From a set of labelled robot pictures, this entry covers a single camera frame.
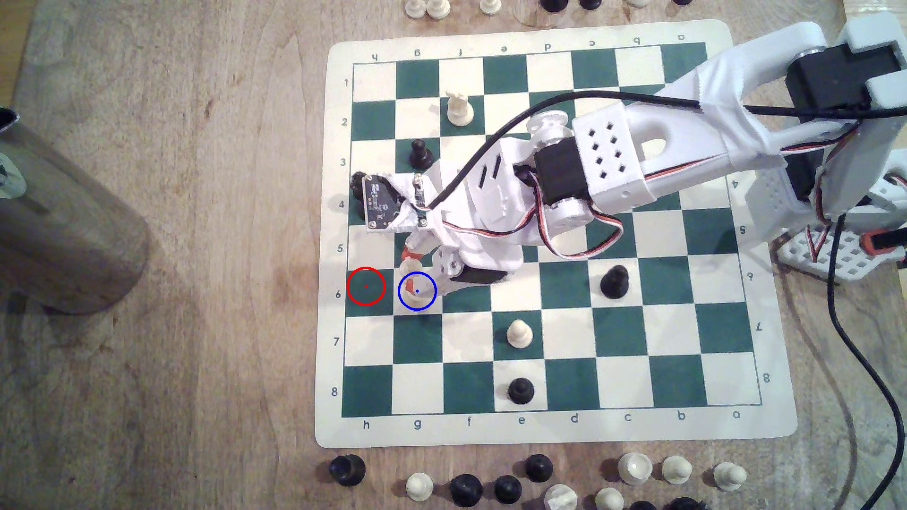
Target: wooden table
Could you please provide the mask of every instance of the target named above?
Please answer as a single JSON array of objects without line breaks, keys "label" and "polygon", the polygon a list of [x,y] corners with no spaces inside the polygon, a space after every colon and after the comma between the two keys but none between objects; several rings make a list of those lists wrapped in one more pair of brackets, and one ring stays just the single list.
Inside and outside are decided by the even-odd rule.
[{"label": "wooden table", "polygon": [[[39,3],[15,106],[138,209],[154,248],[136,289],[104,313],[65,317],[0,295],[0,506],[453,508],[439,496],[410,501],[403,481],[415,471],[441,484],[460,473],[490,481],[543,452],[556,465],[552,481],[592,508],[602,472],[631,450],[657,462],[686,456],[696,475],[682,488],[618,485],[628,504],[680,495],[716,509],[862,503],[892,457],[891,415],[834,334],[824,284],[786,270],[776,283],[799,416],[790,437],[363,449],[366,481],[329,483],[338,452],[316,445],[312,417],[327,51],[346,40],[529,29],[512,15],[520,0],[504,1],[487,17],[476,0],[453,0],[440,22],[410,21],[396,0]],[[605,0],[585,13],[571,2],[559,26],[708,17],[737,43],[803,20],[834,39],[844,8],[654,0],[636,10]],[[750,100],[785,103],[775,85]],[[905,402],[894,269],[842,289],[839,309]],[[737,493],[700,477],[724,460],[750,473]],[[522,508],[541,508],[547,486],[527,483]],[[905,506],[902,470],[878,508]]]}]

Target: white chess piece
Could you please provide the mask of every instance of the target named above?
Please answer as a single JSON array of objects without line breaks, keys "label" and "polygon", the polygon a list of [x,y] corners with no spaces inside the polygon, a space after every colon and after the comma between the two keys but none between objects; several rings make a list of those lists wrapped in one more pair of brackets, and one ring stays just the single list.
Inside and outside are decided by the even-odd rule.
[{"label": "white chess piece", "polygon": [[682,456],[670,456],[661,463],[661,474],[669,484],[686,483],[692,473],[693,465]]},{"label": "white chess piece", "polygon": [[576,510],[576,493],[564,484],[552,485],[545,493],[547,510]]},{"label": "white chess piece", "polygon": [[496,15],[501,10],[501,0],[479,0],[479,9],[487,15]]},{"label": "white chess piece", "polygon": [[642,454],[624,454],[618,461],[618,473],[627,485],[641,485],[652,474],[652,461]]},{"label": "white chess piece", "polygon": [[532,343],[532,328],[521,319],[516,319],[507,328],[507,341],[516,348],[528,346]]},{"label": "white chess piece", "polygon": [[425,10],[434,19],[442,19],[451,13],[450,0],[428,0]]},{"label": "white chess piece", "polygon": [[605,487],[595,495],[596,510],[623,510],[623,496],[614,487]]},{"label": "white chess piece", "polygon": [[413,19],[421,18],[425,15],[425,0],[406,0],[403,9],[407,16]]},{"label": "white chess piece", "polygon": [[722,462],[712,472],[715,485],[727,492],[734,492],[746,481],[746,470],[733,462]]},{"label": "white chess piece", "polygon": [[425,501],[432,495],[434,483],[425,473],[413,473],[406,480],[406,495],[413,501]]},{"label": "white chess piece", "polygon": [[461,93],[447,92],[447,120],[455,126],[465,126],[473,121],[473,106],[469,98]]}]

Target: wooden cylinder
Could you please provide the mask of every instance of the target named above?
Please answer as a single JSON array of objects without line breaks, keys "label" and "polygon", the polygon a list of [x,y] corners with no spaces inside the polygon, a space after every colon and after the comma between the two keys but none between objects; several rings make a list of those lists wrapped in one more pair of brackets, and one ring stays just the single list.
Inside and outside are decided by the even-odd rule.
[{"label": "wooden cylinder", "polygon": [[0,285],[67,313],[105,309],[141,276],[148,225],[16,119],[0,108]]}]

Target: blue circle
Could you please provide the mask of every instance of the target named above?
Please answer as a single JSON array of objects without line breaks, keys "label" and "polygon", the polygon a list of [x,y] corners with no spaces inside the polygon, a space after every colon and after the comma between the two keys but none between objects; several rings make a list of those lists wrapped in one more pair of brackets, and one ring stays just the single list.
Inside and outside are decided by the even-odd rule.
[{"label": "blue circle", "polygon": [[[407,278],[413,276],[414,274],[421,274],[421,275],[425,276],[430,281],[432,281],[432,286],[434,286],[434,296],[432,296],[432,302],[421,307],[420,309],[415,309],[415,308],[407,305],[403,301],[403,296],[400,295],[400,289],[403,287],[403,282],[405,282]],[[432,306],[434,304],[434,300],[438,299],[438,284],[434,283],[434,279],[432,277],[428,276],[427,274],[423,273],[422,271],[413,271],[411,273],[407,273],[406,276],[404,276],[402,279],[400,279],[400,283],[397,284],[397,298],[400,299],[400,302],[403,303],[403,306],[407,307],[408,309],[410,309],[412,311],[422,311],[422,310],[427,309],[428,307]]]}]

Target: chessboard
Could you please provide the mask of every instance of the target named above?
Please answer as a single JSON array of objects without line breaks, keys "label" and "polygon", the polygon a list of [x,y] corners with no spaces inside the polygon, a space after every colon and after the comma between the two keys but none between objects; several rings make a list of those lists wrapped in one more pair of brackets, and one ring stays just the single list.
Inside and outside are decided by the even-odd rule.
[{"label": "chessboard", "polygon": [[[316,439],[325,447],[785,436],[796,414],[767,246],[751,239],[747,172],[618,216],[621,240],[591,260],[525,247],[512,278],[398,298],[408,234],[366,232],[354,172],[414,172],[413,139],[464,164],[515,114],[554,94],[655,93],[731,45],[714,20],[337,44],[328,58],[318,281]],[[474,118],[447,120],[445,92]],[[556,108],[570,118],[610,100]],[[511,136],[528,139],[525,123]],[[657,141],[646,151],[657,151]],[[602,223],[555,238],[573,253]],[[423,259],[430,264],[430,257]],[[629,292],[599,281],[629,270]],[[529,347],[508,344],[515,319]],[[535,397],[507,398],[514,378]]]}]

